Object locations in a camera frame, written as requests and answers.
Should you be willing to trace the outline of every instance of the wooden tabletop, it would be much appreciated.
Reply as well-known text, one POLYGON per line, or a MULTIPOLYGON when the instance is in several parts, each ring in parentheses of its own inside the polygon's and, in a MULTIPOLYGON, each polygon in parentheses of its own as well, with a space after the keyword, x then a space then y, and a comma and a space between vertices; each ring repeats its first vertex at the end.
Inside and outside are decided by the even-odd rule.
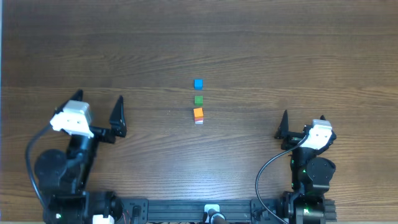
MULTIPOLYGON (((41 220, 25 146, 79 88, 105 128, 123 95, 128 128, 99 146, 88 190, 254 198, 288 109, 293 131, 322 114, 333 125, 322 156, 337 166, 326 197, 338 219, 398 220, 397 2, 6 0, 3 11, 1 221, 41 220)), ((67 144, 51 132, 32 163, 67 144)), ((264 198, 290 190, 289 158, 263 175, 264 198)))

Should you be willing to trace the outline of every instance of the small colored block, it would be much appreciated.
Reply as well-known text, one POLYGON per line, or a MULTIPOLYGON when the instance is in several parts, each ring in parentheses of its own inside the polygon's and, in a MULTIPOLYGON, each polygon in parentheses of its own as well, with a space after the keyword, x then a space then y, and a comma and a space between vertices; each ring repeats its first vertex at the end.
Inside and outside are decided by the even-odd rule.
POLYGON ((203 80, 195 80, 193 82, 193 87, 195 87, 196 90, 202 90, 203 89, 203 80))
POLYGON ((203 96, 195 96, 195 106, 203 106, 203 96))
POLYGON ((203 108, 193 109, 193 115, 195 119, 203 119, 203 108))

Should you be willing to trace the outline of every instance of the green cube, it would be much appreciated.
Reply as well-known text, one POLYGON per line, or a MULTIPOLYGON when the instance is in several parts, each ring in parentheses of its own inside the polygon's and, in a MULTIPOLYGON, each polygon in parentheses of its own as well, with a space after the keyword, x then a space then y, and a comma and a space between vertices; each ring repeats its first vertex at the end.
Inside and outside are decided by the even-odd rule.
POLYGON ((195 106, 203 106, 203 96, 195 96, 195 106))

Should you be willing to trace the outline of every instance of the brown table surface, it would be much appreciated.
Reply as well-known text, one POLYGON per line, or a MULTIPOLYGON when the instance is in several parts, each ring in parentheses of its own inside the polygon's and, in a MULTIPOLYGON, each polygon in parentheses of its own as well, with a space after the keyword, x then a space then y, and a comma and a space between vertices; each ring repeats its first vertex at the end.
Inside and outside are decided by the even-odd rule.
MULTIPOLYGON (((129 130, 100 145, 88 190, 254 198, 288 109, 291 130, 324 114, 338 135, 322 155, 338 219, 398 220, 398 2, 6 0, 3 13, 2 221, 41 219, 25 145, 78 88, 104 127, 123 95, 129 130)), ((32 163, 67 144, 49 134, 32 163)), ((264 198, 290 189, 288 163, 266 170, 264 198)))

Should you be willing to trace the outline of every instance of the black cable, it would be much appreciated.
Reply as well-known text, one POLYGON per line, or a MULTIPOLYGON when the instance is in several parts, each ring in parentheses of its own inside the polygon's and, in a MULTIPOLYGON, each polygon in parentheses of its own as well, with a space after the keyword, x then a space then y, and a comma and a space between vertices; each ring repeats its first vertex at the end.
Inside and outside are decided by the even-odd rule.
POLYGON ((261 176, 261 174, 262 174, 262 171, 264 171, 264 169, 265 169, 271 162, 273 162, 274 160, 278 159, 279 157, 281 157, 281 156, 283 156, 283 155, 285 155, 285 154, 290 153, 290 152, 293 151, 294 149, 300 147, 300 146, 307 140, 307 138, 308 138, 308 135, 306 135, 306 136, 305 136, 297 145, 295 145, 294 147, 292 147, 292 148, 290 148, 290 149, 288 149, 288 150, 286 150, 286 151, 284 151, 284 152, 282 152, 282 153, 280 153, 280 154, 274 156, 273 158, 271 158, 268 162, 266 162, 266 163, 263 165, 263 167, 261 167, 261 169, 260 169, 260 171, 259 171, 259 173, 257 174, 257 177, 256 177, 256 195, 257 195, 257 198, 259 199, 261 205, 262 205, 269 213, 271 213, 273 216, 275 216, 276 219, 278 219, 279 221, 281 221, 281 222, 284 223, 284 224, 288 224, 288 223, 287 223, 285 220, 283 220, 283 219, 281 219, 280 217, 278 217, 274 212, 272 212, 272 211, 264 204, 264 202, 261 200, 260 193, 259 193, 259 179, 260 179, 260 176, 261 176))
POLYGON ((45 205, 44 199, 42 194, 40 193, 39 189, 37 188, 37 184, 35 181, 35 177, 33 175, 33 171, 32 171, 32 167, 30 166, 30 152, 33 149, 34 144, 36 143, 37 140, 39 140, 39 138, 41 136, 43 136, 49 129, 51 129, 52 126, 51 124, 46 125, 46 127, 43 128, 43 130, 39 131, 28 143, 28 145, 26 146, 26 150, 25 150, 25 161, 26 161, 26 168, 27 168, 27 173, 29 175, 29 179, 30 182, 32 183, 33 189, 35 190, 35 193, 37 195, 37 198, 39 199, 40 203, 43 206, 44 211, 46 211, 47 207, 45 205))

